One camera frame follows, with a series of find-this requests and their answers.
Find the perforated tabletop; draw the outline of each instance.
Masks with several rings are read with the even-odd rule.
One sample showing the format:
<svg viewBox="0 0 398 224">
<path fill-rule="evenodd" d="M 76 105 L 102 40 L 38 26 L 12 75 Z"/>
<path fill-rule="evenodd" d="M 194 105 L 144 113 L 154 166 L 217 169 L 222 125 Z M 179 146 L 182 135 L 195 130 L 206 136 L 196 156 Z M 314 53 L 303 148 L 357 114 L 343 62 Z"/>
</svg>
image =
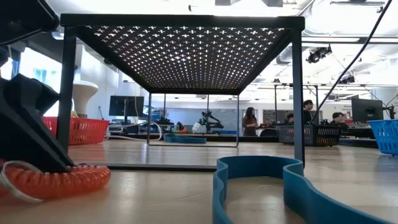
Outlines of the perforated tabletop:
<svg viewBox="0 0 398 224">
<path fill-rule="evenodd" d="M 62 14 L 61 25 L 151 93 L 238 95 L 304 19 Z"/>
</svg>

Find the black basket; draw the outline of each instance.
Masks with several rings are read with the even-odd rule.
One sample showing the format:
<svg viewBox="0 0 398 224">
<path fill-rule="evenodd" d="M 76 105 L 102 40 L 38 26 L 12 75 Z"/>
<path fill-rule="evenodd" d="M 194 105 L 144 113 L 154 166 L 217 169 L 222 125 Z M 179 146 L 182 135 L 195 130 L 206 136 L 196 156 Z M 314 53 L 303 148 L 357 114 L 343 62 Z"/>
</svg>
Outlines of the black basket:
<svg viewBox="0 0 398 224">
<path fill-rule="evenodd" d="M 279 142 L 294 143 L 294 127 L 277 126 Z M 335 146 L 340 139 L 341 128 L 336 126 L 304 126 L 304 144 L 306 146 Z"/>
</svg>

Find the wooden floor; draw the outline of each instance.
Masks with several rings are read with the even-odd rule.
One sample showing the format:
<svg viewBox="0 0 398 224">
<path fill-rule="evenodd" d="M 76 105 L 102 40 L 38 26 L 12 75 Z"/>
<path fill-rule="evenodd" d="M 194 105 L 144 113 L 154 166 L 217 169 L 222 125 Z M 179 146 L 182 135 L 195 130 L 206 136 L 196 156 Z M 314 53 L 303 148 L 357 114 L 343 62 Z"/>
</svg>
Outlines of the wooden floor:
<svg viewBox="0 0 398 224">
<path fill-rule="evenodd" d="M 69 155 L 76 163 L 215 165 L 223 156 L 292 157 L 293 147 L 276 143 L 241 143 L 239 148 L 147 147 L 143 142 L 112 140 L 73 146 Z M 321 192 L 398 223 L 398 158 L 377 149 L 338 146 L 306 147 L 306 159 L 305 175 Z M 112 175 L 106 189 L 82 197 L 42 205 L 2 198 L 0 217 L 5 223 L 24 223 L 28 218 L 29 223 L 40 224 L 55 220 L 61 224 L 211 223 L 211 173 L 114 171 Z M 226 210 L 236 223 L 268 223 L 270 217 L 275 223 L 302 223 L 282 205 L 278 180 L 232 180 L 228 193 Z"/>
</svg>

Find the plastic basket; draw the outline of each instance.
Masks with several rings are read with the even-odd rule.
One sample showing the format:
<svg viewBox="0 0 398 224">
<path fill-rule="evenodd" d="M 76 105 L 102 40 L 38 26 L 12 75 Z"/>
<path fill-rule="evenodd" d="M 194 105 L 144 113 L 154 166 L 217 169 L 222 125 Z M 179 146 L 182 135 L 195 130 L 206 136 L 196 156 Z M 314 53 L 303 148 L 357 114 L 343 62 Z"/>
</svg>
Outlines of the plastic basket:
<svg viewBox="0 0 398 224">
<path fill-rule="evenodd" d="M 279 142 L 284 144 L 294 143 L 293 126 L 276 127 Z M 335 146 L 340 139 L 341 128 L 336 126 L 304 126 L 304 144 L 306 146 Z"/>
<path fill-rule="evenodd" d="M 398 155 L 398 119 L 368 121 L 380 151 Z"/>
<path fill-rule="evenodd" d="M 43 122 L 55 136 L 57 117 L 44 117 Z M 109 121 L 87 118 L 70 118 L 69 145 L 94 144 L 104 141 Z"/>
</svg>

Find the blue basket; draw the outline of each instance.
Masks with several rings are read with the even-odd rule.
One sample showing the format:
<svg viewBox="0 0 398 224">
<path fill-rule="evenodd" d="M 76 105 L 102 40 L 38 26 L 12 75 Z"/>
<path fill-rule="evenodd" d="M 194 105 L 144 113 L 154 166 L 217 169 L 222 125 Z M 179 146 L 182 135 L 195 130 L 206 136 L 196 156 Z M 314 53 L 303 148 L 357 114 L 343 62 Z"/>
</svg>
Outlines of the blue basket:
<svg viewBox="0 0 398 224">
<path fill-rule="evenodd" d="M 382 153 L 398 155 L 398 119 L 368 121 Z"/>
</svg>

